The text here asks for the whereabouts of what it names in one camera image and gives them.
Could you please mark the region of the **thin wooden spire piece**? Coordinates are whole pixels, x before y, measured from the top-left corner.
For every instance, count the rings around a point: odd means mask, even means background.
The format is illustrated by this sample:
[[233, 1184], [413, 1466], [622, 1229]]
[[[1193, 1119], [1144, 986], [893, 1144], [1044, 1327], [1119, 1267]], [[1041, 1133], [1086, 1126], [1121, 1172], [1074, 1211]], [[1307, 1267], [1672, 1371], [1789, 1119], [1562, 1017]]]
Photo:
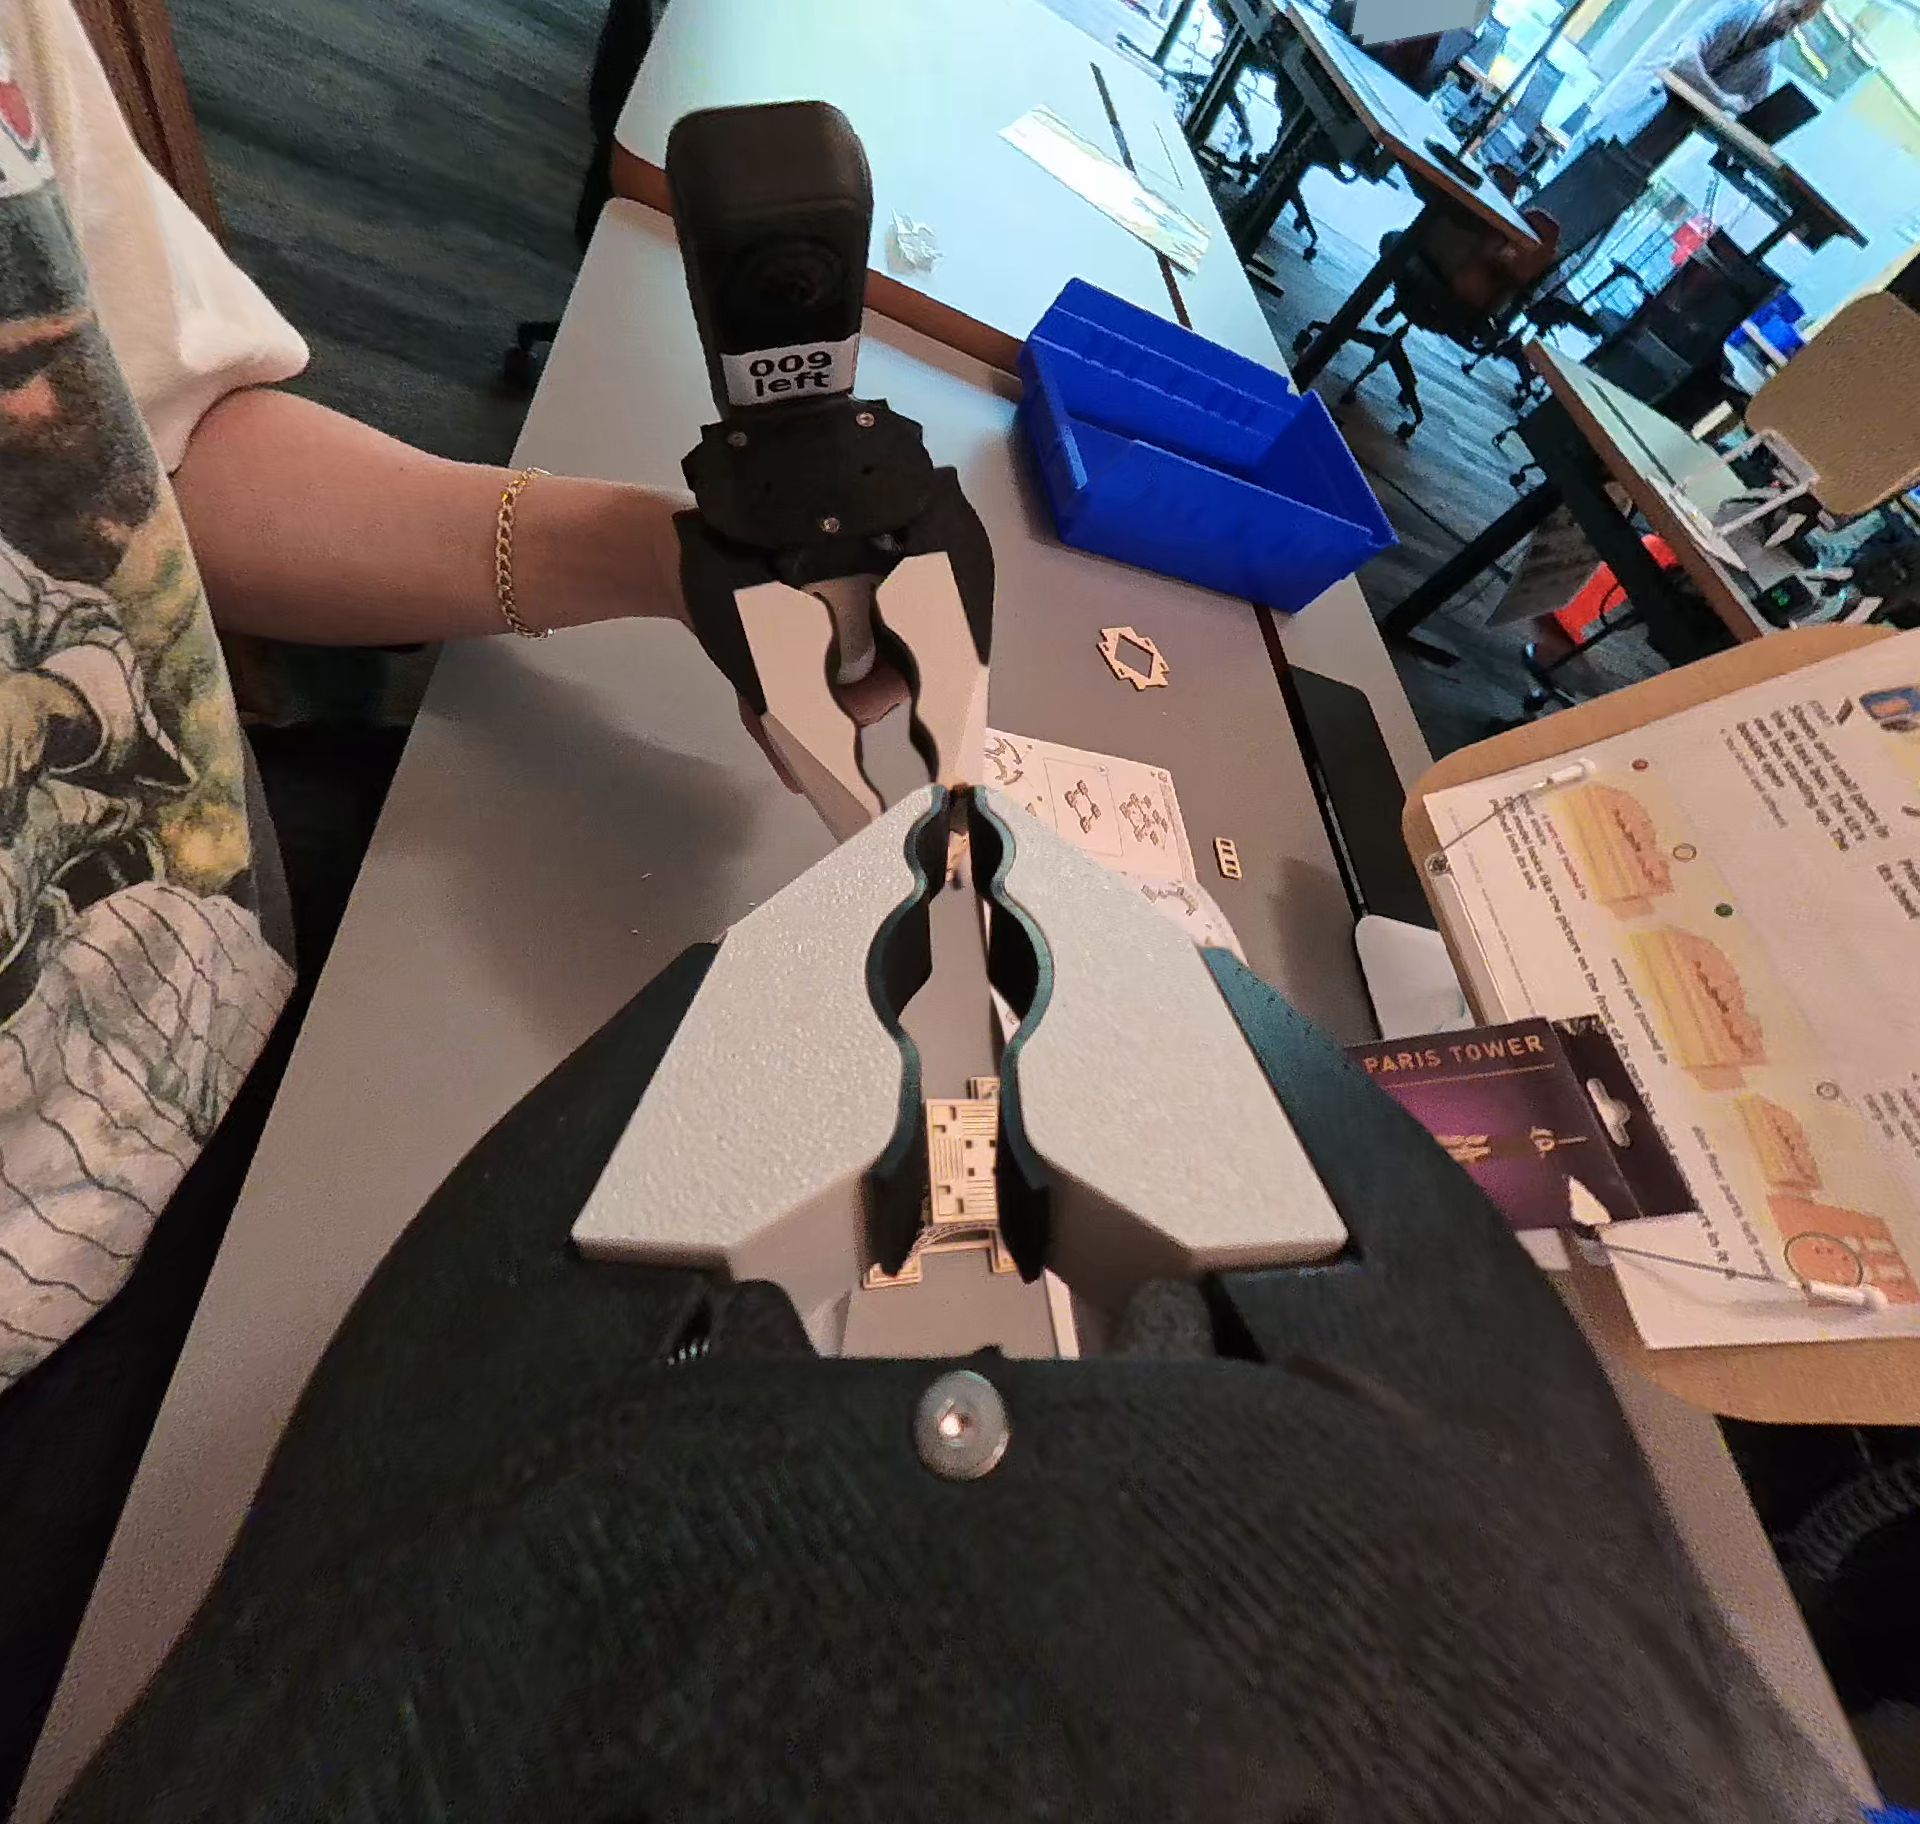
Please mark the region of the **thin wooden spire piece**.
[[996, 992], [989, 981], [989, 902], [975, 882], [971, 850], [971, 787], [945, 794], [945, 882], [940, 890], [940, 963], [980, 1013], [985, 1037], [996, 1037]]

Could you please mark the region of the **purple puzzle box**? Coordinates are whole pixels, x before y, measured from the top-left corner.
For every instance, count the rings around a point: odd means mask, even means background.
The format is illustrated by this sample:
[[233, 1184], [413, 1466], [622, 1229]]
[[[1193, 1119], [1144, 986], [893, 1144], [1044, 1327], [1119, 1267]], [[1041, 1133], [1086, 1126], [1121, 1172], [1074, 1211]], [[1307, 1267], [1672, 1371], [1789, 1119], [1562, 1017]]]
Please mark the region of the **purple puzzle box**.
[[1606, 1019], [1526, 1017], [1350, 1044], [1514, 1232], [1694, 1217], [1697, 1197]]

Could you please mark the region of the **instruction poster board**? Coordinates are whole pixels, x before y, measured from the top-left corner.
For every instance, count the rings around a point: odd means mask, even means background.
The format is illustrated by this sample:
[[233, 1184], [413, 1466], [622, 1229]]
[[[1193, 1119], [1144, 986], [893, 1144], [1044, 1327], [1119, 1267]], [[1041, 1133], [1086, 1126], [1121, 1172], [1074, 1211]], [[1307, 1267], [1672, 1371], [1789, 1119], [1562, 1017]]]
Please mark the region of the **instruction poster board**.
[[1799, 627], [1465, 746], [1404, 844], [1478, 1019], [1597, 1017], [1689, 1210], [1579, 1247], [1672, 1397], [1915, 1425], [1915, 631]]

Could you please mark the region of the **white flat board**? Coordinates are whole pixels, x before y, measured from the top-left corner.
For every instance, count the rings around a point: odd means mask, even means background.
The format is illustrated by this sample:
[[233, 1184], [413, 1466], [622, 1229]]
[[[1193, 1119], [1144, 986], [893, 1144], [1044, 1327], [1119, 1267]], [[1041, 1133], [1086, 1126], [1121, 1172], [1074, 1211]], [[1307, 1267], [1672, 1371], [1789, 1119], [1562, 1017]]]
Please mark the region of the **white flat board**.
[[1438, 1037], [1476, 1023], [1446, 937], [1432, 923], [1364, 912], [1356, 919], [1356, 962], [1379, 1043]]

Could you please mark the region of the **large blue storage bin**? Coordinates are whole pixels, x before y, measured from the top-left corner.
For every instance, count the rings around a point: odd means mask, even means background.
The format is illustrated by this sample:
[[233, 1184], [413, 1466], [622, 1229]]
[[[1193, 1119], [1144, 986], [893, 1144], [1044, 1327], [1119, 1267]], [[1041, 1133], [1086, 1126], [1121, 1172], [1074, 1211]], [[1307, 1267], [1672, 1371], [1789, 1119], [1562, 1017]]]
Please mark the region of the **large blue storage bin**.
[[1017, 374], [1055, 533], [1086, 555], [1293, 613], [1396, 542], [1315, 395], [1086, 280]]

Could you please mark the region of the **wooden pillar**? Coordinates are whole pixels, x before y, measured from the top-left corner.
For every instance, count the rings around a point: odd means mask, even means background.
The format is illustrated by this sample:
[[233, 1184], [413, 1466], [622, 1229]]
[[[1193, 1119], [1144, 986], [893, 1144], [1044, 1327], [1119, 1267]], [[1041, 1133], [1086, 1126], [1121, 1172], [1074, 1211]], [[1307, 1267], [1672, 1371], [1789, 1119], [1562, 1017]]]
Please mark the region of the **wooden pillar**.
[[128, 128], [162, 179], [222, 242], [225, 222], [181, 67], [167, 0], [71, 0]]

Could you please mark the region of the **person's left hand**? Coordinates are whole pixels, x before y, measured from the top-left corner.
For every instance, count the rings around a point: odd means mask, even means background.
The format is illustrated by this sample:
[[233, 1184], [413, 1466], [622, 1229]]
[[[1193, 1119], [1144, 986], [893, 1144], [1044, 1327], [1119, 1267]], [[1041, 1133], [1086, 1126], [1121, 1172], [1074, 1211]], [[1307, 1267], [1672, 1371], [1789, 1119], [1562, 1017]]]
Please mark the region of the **person's left hand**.
[[[861, 680], [828, 689], [840, 715], [846, 715], [860, 733], [888, 719], [900, 708], [911, 708], [905, 674], [888, 659], [875, 659], [875, 665]], [[813, 787], [780, 756], [773, 736], [766, 733], [763, 715], [751, 708], [745, 693], [739, 693], [736, 701], [746, 736], [757, 741], [780, 783], [813, 803]]]

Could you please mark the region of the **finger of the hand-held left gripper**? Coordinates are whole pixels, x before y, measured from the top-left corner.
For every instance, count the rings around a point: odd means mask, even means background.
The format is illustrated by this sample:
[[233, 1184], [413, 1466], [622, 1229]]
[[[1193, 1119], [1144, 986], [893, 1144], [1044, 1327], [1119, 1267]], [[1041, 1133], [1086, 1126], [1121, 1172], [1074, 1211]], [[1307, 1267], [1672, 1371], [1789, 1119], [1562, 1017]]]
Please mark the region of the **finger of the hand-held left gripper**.
[[878, 586], [878, 619], [903, 648], [909, 738], [928, 778], [980, 781], [989, 715], [989, 652], [980, 652], [945, 551], [903, 559]]
[[828, 689], [840, 685], [835, 680], [835, 613], [817, 594], [780, 582], [739, 590], [732, 600], [758, 693], [751, 708], [792, 769], [813, 787], [808, 810], [843, 844], [884, 813], [884, 798], [861, 769], [865, 730], [840, 715]]

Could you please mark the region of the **black flat pad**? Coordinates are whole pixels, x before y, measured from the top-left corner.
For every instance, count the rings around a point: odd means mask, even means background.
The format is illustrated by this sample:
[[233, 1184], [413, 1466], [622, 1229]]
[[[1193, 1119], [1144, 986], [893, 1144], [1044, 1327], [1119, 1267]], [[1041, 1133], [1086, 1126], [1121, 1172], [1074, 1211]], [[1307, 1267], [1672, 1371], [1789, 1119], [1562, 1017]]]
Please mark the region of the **black flat pad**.
[[1435, 929], [1403, 835], [1404, 783], [1372, 696], [1297, 662], [1281, 685], [1350, 907]]

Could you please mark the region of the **wooden tower base model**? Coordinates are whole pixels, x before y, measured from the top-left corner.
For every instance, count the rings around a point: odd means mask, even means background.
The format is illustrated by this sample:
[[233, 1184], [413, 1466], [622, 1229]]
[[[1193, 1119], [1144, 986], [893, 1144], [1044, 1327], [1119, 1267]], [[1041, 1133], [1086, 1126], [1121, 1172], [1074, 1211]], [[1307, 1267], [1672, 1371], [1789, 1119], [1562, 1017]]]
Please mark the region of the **wooden tower base model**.
[[861, 1286], [920, 1284], [924, 1258], [945, 1253], [983, 1253], [993, 1276], [1017, 1276], [1017, 1263], [997, 1232], [997, 1079], [975, 1076], [960, 1097], [928, 1097], [924, 1126], [931, 1181], [924, 1192], [920, 1232], [900, 1271], [871, 1264]]

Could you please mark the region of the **white desk with wooden edge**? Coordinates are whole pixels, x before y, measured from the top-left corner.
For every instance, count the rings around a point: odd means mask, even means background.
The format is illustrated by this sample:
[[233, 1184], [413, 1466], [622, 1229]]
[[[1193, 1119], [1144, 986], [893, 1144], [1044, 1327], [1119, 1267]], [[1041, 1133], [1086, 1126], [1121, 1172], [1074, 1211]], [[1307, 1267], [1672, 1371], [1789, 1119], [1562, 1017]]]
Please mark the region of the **white desk with wooden edge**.
[[[617, 117], [611, 186], [667, 212], [663, 146], [690, 108], [824, 99], [875, 179], [868, 305], [1001, 372], [1066, 280], [1284, 368], [1262, 299], [1162, 86], [1040, 0], [669, 0]], [[997, 133], [1058, 112], [1208, 229], [1182, 277]], [[944, 248], [928, 280], [884, 262], [889, 213]]]

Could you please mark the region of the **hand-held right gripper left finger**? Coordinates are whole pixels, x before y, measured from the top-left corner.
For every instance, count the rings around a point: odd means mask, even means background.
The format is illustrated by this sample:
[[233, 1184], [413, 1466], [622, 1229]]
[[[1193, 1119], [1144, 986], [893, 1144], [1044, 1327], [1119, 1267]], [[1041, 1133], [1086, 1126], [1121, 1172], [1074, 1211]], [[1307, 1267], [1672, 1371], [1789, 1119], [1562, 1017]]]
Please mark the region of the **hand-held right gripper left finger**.
[[920, 1051], [949, 792], [905, 794], [717, 942], [570, 1238], [732, 1280], [895, 1271], [931, 1179]]

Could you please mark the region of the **long white paper strip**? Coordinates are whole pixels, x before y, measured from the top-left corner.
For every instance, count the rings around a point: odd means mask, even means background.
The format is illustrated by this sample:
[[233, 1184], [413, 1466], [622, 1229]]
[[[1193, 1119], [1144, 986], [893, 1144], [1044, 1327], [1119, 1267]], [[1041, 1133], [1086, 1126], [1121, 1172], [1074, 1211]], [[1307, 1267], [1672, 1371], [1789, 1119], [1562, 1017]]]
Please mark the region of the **long white paper strip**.
[[997, 135], [1177, 273], [1193, 277], [1203, 266], [1208, 229], [1058, 112], [1027, 108]]

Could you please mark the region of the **person's left forearm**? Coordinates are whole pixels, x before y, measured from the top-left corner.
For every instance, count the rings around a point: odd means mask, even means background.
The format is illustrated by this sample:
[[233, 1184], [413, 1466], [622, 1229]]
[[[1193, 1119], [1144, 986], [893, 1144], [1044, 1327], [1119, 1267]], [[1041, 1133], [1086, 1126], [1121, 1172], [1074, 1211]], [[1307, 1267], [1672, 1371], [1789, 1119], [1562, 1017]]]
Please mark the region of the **person's left forearm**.
[[686, 624], [654, 487], [432, 455], [283, 390], [235, 390], [172, 470], [213, 624], [298, 646]]

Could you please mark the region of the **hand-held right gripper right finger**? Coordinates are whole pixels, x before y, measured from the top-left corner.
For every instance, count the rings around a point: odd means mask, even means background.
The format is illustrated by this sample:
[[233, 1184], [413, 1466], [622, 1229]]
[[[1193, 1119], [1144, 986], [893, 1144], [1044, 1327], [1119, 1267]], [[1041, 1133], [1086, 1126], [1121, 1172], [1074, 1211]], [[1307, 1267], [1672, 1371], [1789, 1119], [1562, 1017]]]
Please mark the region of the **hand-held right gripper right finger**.
[[1350, 1232], [1229, 1005], [1237, 956], [996, 787], [967, 800], [1001, 1019], [996, 1202], [1021, 1277], [1193, 1284]]

